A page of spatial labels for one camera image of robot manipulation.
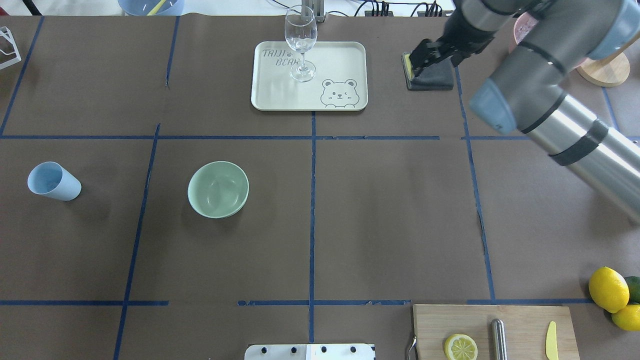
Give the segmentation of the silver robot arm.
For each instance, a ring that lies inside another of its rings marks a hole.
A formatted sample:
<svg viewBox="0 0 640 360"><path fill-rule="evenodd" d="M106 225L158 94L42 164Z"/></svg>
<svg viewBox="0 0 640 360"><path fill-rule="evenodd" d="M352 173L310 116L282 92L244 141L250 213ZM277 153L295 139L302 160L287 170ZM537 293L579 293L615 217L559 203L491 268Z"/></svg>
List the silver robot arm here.
<svg viewBox="0 0 640 360"><path fill-rule="evenodd" d="M480 54L514 14L537 24L483 82L470 108L502 134L518 130L639 221L639 148L569 95L560 82L585 59L601 60L639 32L635 0L457 0L443 34L402 55L409 89L438 90L451 69Z"/></svg>

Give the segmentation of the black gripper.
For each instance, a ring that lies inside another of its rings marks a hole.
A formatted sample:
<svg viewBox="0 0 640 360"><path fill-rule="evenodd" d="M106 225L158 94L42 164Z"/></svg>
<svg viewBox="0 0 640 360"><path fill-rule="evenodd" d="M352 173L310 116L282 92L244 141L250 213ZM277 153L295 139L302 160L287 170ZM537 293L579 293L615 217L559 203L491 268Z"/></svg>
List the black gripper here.
<svg viewBox="0 0 640 360"><path fill-rule="evenodd" d="M414 72L421 72L433 64L438 64L451 57L457 48L442 40L423 39L410 53L410 66Z"/></svg>

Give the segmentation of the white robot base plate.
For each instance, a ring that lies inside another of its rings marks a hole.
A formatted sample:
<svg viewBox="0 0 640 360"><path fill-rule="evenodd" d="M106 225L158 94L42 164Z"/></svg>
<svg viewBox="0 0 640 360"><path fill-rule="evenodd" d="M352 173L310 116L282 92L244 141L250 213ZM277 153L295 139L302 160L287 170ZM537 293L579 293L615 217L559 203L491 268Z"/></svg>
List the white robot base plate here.
<svg viewBox="0 0 640 360"><path fill-rule="evenodd" d="M244 353L245 360L375 360L373 344L307 343L252 344Z"/></svg>

